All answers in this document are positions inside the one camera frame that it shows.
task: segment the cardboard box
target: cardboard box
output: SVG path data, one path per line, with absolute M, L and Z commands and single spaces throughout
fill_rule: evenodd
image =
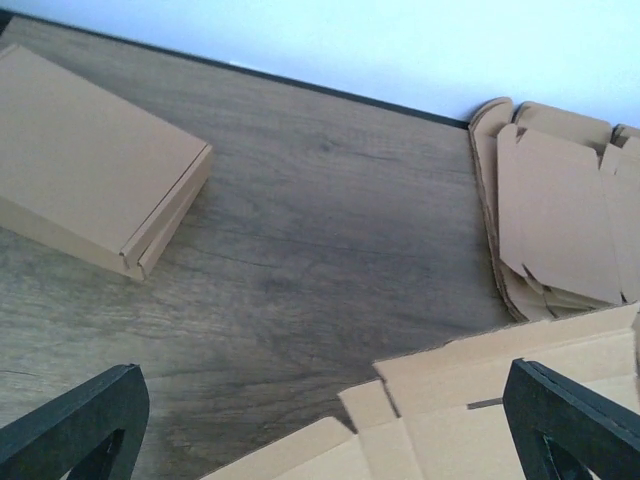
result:
M 12 45 L 0 52 L 0 226 L 143 279 L 211 146 Z
M 517 320 L 640 299 L 640 130 L 509 98 L 470 124 L 498 290 Z
M 638 308 L 517 325 L 376 362 L 383 381 L 339 394 L 356 435 L 324 419 L 203 480 L 524 479 L 501 404 L 511 362 L 540 361 L 640 412 Z

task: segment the cardboard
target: cardboard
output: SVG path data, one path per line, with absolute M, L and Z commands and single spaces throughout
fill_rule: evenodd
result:
M 219 471 L 226 476 L 205 478 L 524 479 L 501 404 L 512 360 L 541 361 L 638 413 L 639 307 L 521 324 L 377 362 L 384 384 L 374 380 L 339 394 L 356 435 L 303 446 L 304 455 L 284 458 L 280 468 L 290 468 L 275 476 L 269 468 L 281 465 L 286 448 L 299 448 L 303 429 L 260 450 L 262 462 L 254 453 Z M 313 436 L 325 442 L 326 435 Z
M 17 45 L 0 122 L 0 226 L 138 279 L 211 165 L 206 142 Z
M 640 299 L 640 129 L 509 98 L 469 127 L 498 290 L 516 320 Z

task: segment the light blue background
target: light blue background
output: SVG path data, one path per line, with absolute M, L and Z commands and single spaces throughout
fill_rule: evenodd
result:
M 496 96 L 640 125 L 638 0 L 0 0 L 457 119 Z

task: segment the wooden surface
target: wooden surface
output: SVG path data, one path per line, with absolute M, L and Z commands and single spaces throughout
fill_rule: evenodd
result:
M 0 425 L 139 363 L 152 413 L 134 478 L 196 479 L 344 418 L 336 393 L 374 359 L 509 322 L 466 131 L 19 18 L 8 42 L 217 158 L 144 284 L 0 230 Z

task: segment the folded cardboard box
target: folded cardboard box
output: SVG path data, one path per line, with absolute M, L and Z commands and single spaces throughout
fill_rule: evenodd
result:
M 640 299 L 640 131 L 499 98 L 470 127 L 498 289 L 518 320 Z
M 12 45 L 0 52 L 0 226 L 144 279 L 211 146 Z
M 524 479 L 501 404 L 515 358 L 640 412 L 638 304 L 516 325 L 374 364 L 340 398 L 357 429 L 322 419 L 203 480 Z

